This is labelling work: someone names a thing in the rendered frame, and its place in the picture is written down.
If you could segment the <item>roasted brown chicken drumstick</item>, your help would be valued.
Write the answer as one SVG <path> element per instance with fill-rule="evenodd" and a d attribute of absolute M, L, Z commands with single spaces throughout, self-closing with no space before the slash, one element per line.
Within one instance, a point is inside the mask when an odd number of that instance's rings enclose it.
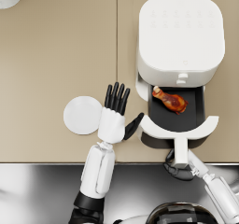
<path fill-rule="evenodd" d="M 160 99 L 169 110 L 175 112 L 177 115 L 183 113 L 189 104 L 182 96 L 166 93 L 158 86 L 153 88 L 152 95 Z"/>

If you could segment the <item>dark round robot body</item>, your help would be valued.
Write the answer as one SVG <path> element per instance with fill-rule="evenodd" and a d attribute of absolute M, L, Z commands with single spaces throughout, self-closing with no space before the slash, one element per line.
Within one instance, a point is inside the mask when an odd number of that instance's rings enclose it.
<path fill-rule="evenodd" d="M 118 219 L 113 224 L 218 224 L 218 222 L 199 204 L 177 202 L 161 204 L 148 216 Z"/>

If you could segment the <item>round white plate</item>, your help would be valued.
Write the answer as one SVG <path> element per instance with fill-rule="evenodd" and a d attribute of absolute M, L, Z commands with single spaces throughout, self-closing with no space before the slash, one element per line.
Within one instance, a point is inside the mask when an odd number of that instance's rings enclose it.
<path fill-rule="evenodd" d="M 65 107 L 65 126 L 76 134 L 91 134 L 99 127 L 102 105 L 90 96 L 78 96 Z"/>

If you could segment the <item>white air fryer body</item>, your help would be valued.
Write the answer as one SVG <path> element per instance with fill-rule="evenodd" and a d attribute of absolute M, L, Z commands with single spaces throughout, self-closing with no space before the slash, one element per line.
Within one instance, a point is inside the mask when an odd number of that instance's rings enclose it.
<path fill-rule="evenodd" d="M 207 84 L 225 54 L 223 18 L 211 0 L 147 0 L 138 22 L 135 87 Z"/>

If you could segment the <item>air fryer drawer with handle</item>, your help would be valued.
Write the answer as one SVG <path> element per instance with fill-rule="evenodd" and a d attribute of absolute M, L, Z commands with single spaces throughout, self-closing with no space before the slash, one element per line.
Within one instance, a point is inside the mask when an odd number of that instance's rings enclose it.
<path fill-rule="evenodd" d="M 218 125 L 218 116 L 205 117 L 204 87 L 166 88 L 169 94 L 178 94 L 189 102 L 186 110 L 177 115 L 161 100 L 152 96 L 148 86 L 148 114 L 137 129 L 140 141 L 153 148 L 172 148 L 175 151 L 172 165 L 184 168 L 189 163 L 188 151 L 204 142 Z"/>

